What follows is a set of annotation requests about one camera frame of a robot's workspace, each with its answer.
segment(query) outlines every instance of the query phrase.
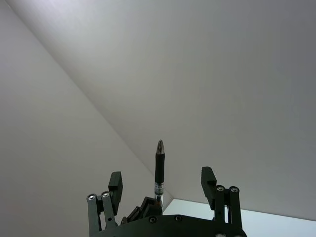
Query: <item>white ceiling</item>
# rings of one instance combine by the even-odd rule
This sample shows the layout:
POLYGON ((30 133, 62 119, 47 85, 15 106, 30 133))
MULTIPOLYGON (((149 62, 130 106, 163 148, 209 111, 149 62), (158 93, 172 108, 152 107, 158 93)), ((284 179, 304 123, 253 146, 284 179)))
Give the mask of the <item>white ceiling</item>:
POLYGON ((316 1, 7 2, 175 198, 316 220, 316 1))

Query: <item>screw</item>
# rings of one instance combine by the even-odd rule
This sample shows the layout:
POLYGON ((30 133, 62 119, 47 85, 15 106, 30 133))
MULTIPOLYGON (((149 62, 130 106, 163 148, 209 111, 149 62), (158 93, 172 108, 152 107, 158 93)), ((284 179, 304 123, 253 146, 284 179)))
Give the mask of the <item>screw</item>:
POLYGON ((232 192, 237 193, 239 191, 238 188, 232 188, 232 192))
POLYGON ((151 224, 155 223, 156 220, 157 220, 157 219, 156 219, 155 216, 152 216, 152 217, 149 218, 149 222, 150 222, 151 224))
POLYGON ((182 216, 179 216, 179 215, 178 215, 178 216, 175 216, 174 219, 175 219, 176 221, 182 221, 182 216))
POLYGON ((90 195, 90 196, 88 197, 88 199, 89 199, 89 200, 94 200, 94 199, 95 199, 95 195, 93 195, 93 194, 90 195))
POLYGON ((102 194, 102 197, 107 198, 110 194, 108 192, 105 192, 102 194))

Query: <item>silver pen tip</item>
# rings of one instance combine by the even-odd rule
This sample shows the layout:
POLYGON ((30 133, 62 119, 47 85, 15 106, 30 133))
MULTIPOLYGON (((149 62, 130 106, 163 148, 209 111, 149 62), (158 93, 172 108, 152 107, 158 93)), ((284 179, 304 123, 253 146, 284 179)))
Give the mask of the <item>silver pen tip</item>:
POLYGON ((156 154, 158 155, 164 154, 164 147, 163 147, 162 140, 159 140, 158 142, 156 154))

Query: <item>pen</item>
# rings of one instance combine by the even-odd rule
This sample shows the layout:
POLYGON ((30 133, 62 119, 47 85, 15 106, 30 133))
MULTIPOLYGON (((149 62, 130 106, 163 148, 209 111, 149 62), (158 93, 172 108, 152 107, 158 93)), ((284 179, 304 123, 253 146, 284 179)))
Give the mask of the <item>pen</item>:
POLYGON ((163 182, 164 182, 164 146, 159 140, 156 150, 155 170, 155 205, 163 205, 163 182))

